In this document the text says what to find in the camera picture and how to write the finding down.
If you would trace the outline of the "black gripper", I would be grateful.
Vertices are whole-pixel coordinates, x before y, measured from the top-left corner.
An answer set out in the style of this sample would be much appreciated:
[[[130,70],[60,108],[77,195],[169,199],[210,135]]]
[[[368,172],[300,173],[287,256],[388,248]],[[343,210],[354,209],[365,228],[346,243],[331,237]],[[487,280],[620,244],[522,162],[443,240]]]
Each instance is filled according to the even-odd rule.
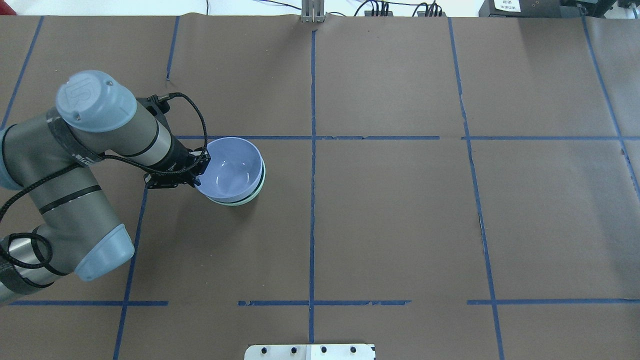
[[[147,189],[173,189],[179,185],[199,186],[198,177],[205,173],[211,157],[204,146],[189,149],[170,130],[166,113],[170,110],[171,96],[138,97],[137,101],[157,121],[154,142],[136,155],[136,162],[152,171],[144,176]]]

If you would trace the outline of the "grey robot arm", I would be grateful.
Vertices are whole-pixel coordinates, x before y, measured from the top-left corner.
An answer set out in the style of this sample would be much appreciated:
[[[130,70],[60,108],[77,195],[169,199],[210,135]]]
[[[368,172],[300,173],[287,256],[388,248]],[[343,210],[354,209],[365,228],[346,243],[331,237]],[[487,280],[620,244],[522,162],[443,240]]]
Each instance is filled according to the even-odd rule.
[[[125,264],[135,246],[91,167],[119,161],[145,171],[148,189],[197,186],[210,162],[205,146],[185,147],[170,130],[173,92],[137,98],[111,75],[71,75],[55,106],[1,131],[2,207],[30,196],[44,223],[1,239],[1,304],[75,274],[93,281]]]

